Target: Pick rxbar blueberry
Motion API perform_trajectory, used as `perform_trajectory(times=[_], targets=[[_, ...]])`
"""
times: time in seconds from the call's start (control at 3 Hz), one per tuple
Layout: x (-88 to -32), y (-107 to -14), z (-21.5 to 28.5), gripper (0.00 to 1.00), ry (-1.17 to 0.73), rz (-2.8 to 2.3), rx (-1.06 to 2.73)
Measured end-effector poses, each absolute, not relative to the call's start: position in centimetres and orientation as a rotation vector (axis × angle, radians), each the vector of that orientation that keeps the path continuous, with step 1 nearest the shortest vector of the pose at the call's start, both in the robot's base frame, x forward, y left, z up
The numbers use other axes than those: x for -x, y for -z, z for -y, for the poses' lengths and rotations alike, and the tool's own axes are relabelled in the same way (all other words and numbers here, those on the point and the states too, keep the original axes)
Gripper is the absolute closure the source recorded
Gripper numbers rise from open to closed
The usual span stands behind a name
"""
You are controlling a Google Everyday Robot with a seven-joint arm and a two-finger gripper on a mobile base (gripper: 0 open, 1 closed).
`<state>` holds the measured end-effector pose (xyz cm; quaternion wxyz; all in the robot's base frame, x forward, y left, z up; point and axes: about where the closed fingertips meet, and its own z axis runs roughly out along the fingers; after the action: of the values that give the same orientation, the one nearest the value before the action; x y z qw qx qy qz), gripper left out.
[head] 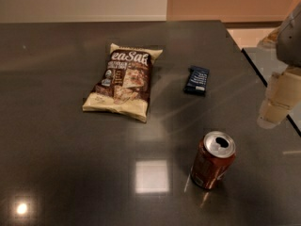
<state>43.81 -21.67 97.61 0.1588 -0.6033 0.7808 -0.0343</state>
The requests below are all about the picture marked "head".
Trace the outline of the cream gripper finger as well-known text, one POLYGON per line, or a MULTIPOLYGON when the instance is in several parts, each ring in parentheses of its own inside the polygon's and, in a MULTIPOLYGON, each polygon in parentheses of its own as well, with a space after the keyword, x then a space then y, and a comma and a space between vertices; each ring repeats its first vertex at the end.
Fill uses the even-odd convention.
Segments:
POLYGON ((287 67, 282 73, 272 73, 257 124, 263 129, 275 128, 300 102, 301 68, 287 67))

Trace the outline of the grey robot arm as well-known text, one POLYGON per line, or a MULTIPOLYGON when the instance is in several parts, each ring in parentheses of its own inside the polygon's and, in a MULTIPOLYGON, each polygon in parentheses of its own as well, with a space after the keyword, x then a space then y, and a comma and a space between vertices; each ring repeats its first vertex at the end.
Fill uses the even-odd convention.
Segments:
POLYGON ((276 54, 287 68, 281 73, 272 73, 268 81, 257 119, 264 129, 279 125, 301 102, 301 3, 279 28, 276 54))

